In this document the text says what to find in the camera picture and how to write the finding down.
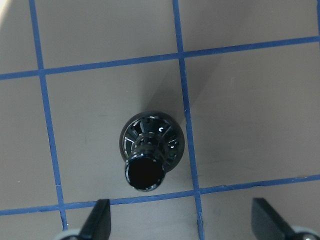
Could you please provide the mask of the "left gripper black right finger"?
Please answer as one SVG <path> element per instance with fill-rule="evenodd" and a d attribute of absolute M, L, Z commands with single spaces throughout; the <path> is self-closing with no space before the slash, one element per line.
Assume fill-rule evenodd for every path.
<path fill-rule="evenodd" d="M 293 228 L 264 198 L 253 198 L 251 230 L 257 240 L 290 240 L 296 235 Z"/>

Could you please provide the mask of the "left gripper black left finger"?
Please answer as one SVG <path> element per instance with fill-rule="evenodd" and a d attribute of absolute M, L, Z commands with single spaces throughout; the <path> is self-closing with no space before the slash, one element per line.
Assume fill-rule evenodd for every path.
<path fill-rule="evenodd" d="M 99 199 L 80 229 L 81 240 L 108 240 L 111 235 L 111 207 L 109 199 Z"/>

